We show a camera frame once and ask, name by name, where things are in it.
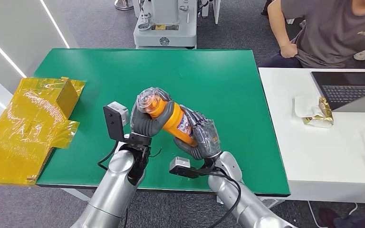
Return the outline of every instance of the man's hand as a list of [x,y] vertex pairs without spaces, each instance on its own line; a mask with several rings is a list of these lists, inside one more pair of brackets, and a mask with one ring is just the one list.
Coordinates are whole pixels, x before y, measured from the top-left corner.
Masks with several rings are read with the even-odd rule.
[[153,137],[163,128],[166,122],[170,119],[170,116],[174,111],[174,101],[171,99],[170,95],[164,90],[157,88],[159,90],[160,98],[167,101],[166,106],[162,114],[156,119],[152,119],[148,113],[142,113],[136,108],[136,102],[132,108],[131,113],[131,132],[141,134],[147,137]]
[[287,43],[280,47],[280,54],[284,58],[293,58],[295,55],[297,55],[297,45]]
[[210,158],[221,153],[219,135],[213,120],[206,118],[199,112],[194,112],[183,105],[181,109],[187,115],[191,124],[194,138],[197,146],[192,147],[178,138],[174,138],[174,142],[183,151],[191,155],[197,160]]

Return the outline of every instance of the table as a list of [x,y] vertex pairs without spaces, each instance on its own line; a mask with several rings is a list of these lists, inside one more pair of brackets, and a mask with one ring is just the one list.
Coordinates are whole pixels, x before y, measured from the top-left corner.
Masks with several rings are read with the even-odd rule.
[[[52,153],[37,181],[40,186],[97,186],[104,170],[96,163],[114,145],[103,106],[117,101],[131,110],[137,94],[158,86],[170,92],[176,102],[215,120],[222,148],[236,157],[250,189],[259,195],[290,194],[250,50],[53,49],[34,76],[86,81],[70,117],[80,122],[79,129],[68,149]],[[169,163],[175,156],[188,158],[172,138],[164,131],[153,138],[152,153],[163,150],[149,160],[140,188],[210,191],[207,177],[188,179],[169,174]],[[201,165],[192,159],[192,166]]]
[[293,98],[318,95],[311,71],[350,69],[260,68],[293,200],[365,203],[365,113],[333,113],[330,129],[306,126]]

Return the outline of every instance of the laptop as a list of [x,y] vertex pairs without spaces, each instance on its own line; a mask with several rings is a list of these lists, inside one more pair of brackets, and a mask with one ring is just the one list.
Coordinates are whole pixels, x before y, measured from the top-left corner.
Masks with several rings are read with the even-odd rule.
[[365,72],[311,72],[333,112],[365,113]]

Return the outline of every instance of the yellow cellophane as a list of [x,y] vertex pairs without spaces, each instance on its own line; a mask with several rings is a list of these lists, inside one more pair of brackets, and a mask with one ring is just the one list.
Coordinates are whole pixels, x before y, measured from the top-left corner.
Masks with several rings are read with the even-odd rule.
[[21,80],[0,116],[0,184],[36,183],[54,147],[67,148],[79,122],[68,120],[83,81]]

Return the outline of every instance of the sneaker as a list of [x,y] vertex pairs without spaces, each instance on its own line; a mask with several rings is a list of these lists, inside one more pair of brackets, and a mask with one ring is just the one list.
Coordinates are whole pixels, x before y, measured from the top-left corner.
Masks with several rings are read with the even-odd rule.
[[358,61],[363,61],[365,60],[365,50],[364,51],[361,51],[359,53],[356,53],[353,55],[353,58],[358,60]]
[[300,22],[299,26],[301,28],[304,28],[304,26],[306,26],[306,20],[303,20],[302,22]]

